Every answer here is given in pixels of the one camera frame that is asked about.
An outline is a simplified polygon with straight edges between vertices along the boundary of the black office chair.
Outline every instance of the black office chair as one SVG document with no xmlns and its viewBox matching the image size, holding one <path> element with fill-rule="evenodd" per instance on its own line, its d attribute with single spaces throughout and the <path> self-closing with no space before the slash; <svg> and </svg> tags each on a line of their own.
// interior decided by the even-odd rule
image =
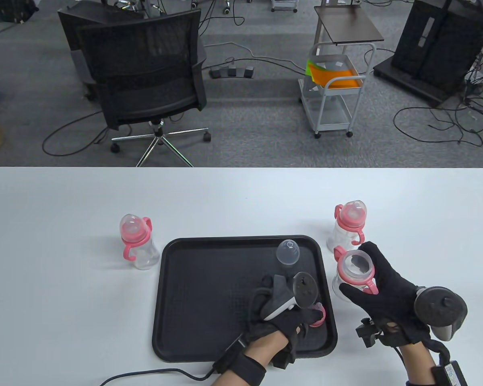
<svg viewBox="0 0 483 386">
<path fill-rule="evenodd" d="M 137 167 L 157 144 L 166 145 L 188 166 L 192 164 L 168 141 L 167 136 L 204 132 L 207 127 L 163 133 L 164 118 L 206 105 L 202 64 L 205 51 L 198 38 L 200 10 L 114 25 L 93 25 L 78 31 L 109 128 L 149 122 L 153 134 L 113 138 L 117 142 L 151 138 Z"/>
</svg>

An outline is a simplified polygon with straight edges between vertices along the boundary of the orange folder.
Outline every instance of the orange folder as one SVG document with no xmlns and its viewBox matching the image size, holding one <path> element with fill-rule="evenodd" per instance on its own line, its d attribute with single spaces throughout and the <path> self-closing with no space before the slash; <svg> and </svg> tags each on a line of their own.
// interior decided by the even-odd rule
<svg viewBox="0 0 483 386">
<path fill-rule="evenodd" d="M 337 78 L 340 76 L 357 76 L 358 74 L 346 70 L 346 71 L 329 71 L 326 70 L 325 68 L 316 66 L 314 63 L 308 62 L 308 69 L 310 70 L 311 78 L 313 79 L 313 82 L 316 84 L 326 87 L 326 84 L 333 79 Z M 329 88 L 358 88 L 360 87 L 359 83 L 355 79 L 350 79 L 350 80 L 338 80 L 334 83 L 332 83 Z"/>
</svg>

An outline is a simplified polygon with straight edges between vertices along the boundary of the backpack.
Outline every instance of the backpack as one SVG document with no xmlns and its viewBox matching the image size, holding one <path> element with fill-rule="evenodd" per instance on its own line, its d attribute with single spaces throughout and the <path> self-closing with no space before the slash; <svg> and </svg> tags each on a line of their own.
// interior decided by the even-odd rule
<svg viewBox="0 0 483 386">
<path fill-rule="evenodd" d="M 26 22 L 39 11 L 34 0 L 0 0 L 0 21 L 9 23 Z"/>
</svg>

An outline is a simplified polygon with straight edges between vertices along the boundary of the white table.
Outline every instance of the white table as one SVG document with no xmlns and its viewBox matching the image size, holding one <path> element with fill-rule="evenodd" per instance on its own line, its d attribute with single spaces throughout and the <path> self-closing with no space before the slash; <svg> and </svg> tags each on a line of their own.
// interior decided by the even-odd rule
<svg viewBox="0 0 483 386">
<path fill-rule="evenodd" d="M 466 300 L 447 346 L 468 384 L 483 385 L 483 169 L 0 168 L 0 386 L 98 386 L 168 367 L 150 343 L 159 269 L 122 259 L 124 214 L 151 217 L 160 250 L 179 237 L 308 235 L 330 279 L 334 207 L 354 199 L 398 272 Z M 356 336 L 363 311 L 332 301 L 335 351 L 271 369 L 263 384 L 404 384 L 394 351 Z M 170 384 L 196 383 L 149 375 L 111 386 Z"/>
</svg>

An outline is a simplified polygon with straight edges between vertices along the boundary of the floor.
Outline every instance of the floor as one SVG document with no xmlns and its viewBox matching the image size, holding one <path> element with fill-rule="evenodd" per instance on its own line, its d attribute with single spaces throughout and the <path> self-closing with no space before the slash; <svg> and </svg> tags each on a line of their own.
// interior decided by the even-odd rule
<svg viewBox="0 0 483 386">
<path fill-rule="evenodd" d="M 235 15 L 245 22 L 235 26 L 232 18 L 214 19 L 203 36 L 205 44 L 237 42 L 249 46 L 256 55 L 292 59 L 304 64 L 313 42 L 318 0 L 301 0 L 298 13 L 271 12 L 270 0 L 239 0 Z M 71 0 L 41 0 L 40 11 L 23 25 L 0 33 L 0 122 L 6 142 L 0 149 L 0 166 L 133 166 L 147 142 L 122 144 L 113 154 L 110 143 L 92 145 L 69 157 L 47 156 L 41 142 L 56 127 L 99 110 L 82 97 L 65 35 L 56 10 Z M 203 7 L 203 14 L 209 2 Z M 185 10 L 189 0 L 165 0 L 169 12 Z M 214 16 L 221 16 L 220 0 Z M 376 27 L 385 37 L 379 47 L 394 49 L 411 5 L 396 1 L 389 7 L 363 4 Z M 223 62 L 227 57 L 247 57 L 232 45 L 207 48 L 206 64 Z M 363 71 L 363 50 L 350 55 Z M 387 52 L 379 51 L 378 60 Z M 166 122 L 167 130 L 209 127 L 213 141 L 201 136 L 174 140 L 195 166 L 218 167 L 483 167 L 483 147 L 466 144 L 425 144 L 411 140 L 394 127 L 396 111 L 408 106 L 424 106 L 414 96 L 370 76 L 365 97 L 354 127 L 354 136 L 323 134 L 318 140 L 308 126 L 298 103 L 299 75 L 262 62 L 252 63 L 254 79 L 211 80 L 204 72 L 208 105 L 202 111 L 187 112 L 177 123 Z M 479 128 L 481 117 L 467 111 L 461 120 Z M 427 111 L 406 111 L 398 123 L 413 136 L 423 139 L 458 138 L 459 132 L 437 132 L 426 126 L 436 122 Z M 82 121 L 47 143 L 56 153 L 81 148 L 105 127 L 97 115 Z M 135 134 L 149 132 L 147 125 L 136 125 Z M 120 129 L 120 134 L 127 130 Z M 181 166 L 164 147 L 158 147 L 146 166 Z"/>
</svg>

